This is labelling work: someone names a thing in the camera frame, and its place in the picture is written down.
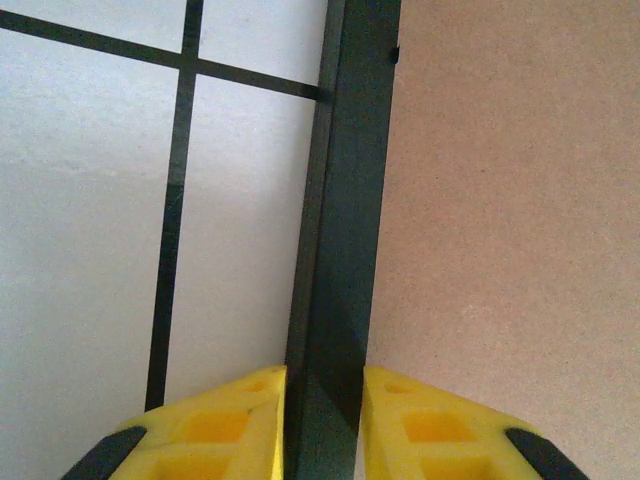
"black grid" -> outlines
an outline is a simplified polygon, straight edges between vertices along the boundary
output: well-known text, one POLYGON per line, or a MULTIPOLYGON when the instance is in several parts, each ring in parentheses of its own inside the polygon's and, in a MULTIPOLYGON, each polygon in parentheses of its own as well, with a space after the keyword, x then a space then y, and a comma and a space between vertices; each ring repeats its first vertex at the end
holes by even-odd
POLYGON ((316 100, 285 363, 285 478, 352 479, 373 295, 401 0, 328 0, 318 86, 0 10, 0 28, 179 70, 146 409, 164 402, 195 79, 316 100))

